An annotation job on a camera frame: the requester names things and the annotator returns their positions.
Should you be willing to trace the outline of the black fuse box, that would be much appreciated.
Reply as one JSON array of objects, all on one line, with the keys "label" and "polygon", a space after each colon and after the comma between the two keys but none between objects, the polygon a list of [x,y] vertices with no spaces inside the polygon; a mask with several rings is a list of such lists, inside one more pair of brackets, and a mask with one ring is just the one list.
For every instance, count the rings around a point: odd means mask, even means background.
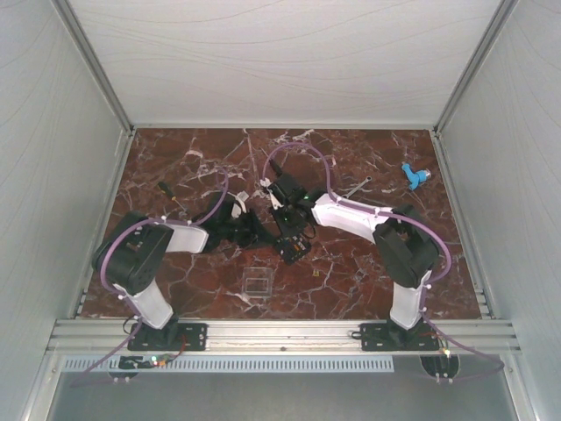
[{"label": "black fuse box", "polygon": [[291,265],[311,250],[311,244],[303,236],[288,236],[278,238],[273,248],[286,264]]}]

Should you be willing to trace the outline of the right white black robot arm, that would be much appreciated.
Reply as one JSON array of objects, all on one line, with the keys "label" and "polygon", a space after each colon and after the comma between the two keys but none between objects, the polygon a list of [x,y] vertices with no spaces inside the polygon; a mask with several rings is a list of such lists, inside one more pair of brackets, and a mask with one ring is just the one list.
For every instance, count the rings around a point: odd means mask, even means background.
[{"label": "right white black robot arm", "polygon": [[415,224],[415,209],[376,207],[348,200],[323,189],[307,191],[291,175],[274,181],[264,177],[259,186],[269,195],[270,212],[281,234],[303,242],[307,226],[338,229],[374,244],[393,282],[393,302],[387,336],[400,349],[419,336],[423,286],[439,255],[436,242]]}]

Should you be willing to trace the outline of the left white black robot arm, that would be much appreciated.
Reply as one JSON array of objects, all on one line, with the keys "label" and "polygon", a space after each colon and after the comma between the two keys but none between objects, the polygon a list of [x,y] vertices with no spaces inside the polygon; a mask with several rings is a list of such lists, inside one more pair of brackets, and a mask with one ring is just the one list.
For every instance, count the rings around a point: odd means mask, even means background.
[{"label": "left white black robot arm", "polygon": [[102,285],[150,327],[149,339],[161,349],[175,346],[180,327],[171,322],[172,306],[156,282],[164,257],[170,253],[203,254],[223,241],[248,247],[258,241],[259,220],[254,210],[233,196],[220,198],[191,221],[149,218],[130,211],[96,249],[91,266]]}]

